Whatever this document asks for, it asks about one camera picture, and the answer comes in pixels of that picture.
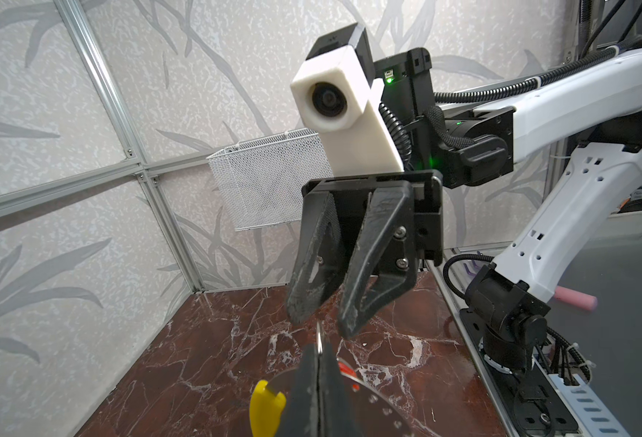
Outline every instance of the yellow handle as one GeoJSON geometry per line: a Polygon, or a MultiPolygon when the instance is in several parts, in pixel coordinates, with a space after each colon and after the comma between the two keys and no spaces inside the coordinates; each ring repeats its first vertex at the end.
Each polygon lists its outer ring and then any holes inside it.
{"type": "Polygon", "coordinates": [[[275,437],[280,426],[281,411],[287,404],[287,398],[282,393],[274,395],[266,389],[267,386],[267,381],[258,381],[250,397],[250,430],[253,437],[275,437]]]}

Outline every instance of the screw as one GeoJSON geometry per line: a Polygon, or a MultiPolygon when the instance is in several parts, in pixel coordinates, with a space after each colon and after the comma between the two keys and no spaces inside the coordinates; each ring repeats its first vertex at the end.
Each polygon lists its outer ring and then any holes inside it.
{"type": "Polygon", "coordinates": [[[401,240],[404,237],[406,237],[406,228],[404,228],[403,226],[399,226],[394,232],[394,238],[397,240],[401,240]]]}
{"type": "Polygon", "coordinates": [[[396,259],[396,267],[399,267],[401,270],[407,270],[408,260],[406,258],[396,259]]]}

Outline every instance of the wire basket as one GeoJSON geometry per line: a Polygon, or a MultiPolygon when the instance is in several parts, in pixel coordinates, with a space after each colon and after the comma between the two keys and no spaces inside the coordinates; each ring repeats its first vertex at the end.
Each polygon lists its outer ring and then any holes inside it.
{"type": "Polygon", "coordinates": [[[208,159],[236,231],[301,220],[301,188],[333,176],[318,134],[306,128],[231,145],[208,159]]]}

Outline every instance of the pink cylinder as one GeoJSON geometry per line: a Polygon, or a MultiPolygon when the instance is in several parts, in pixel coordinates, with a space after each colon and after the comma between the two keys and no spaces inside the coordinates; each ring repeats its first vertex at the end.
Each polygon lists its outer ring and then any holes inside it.
{"type": "Polygon", "coordinates": [[[556,287],[554,298],[587,311],[592,311],[598,306],[597,297],[565,287],[556,287]]]}

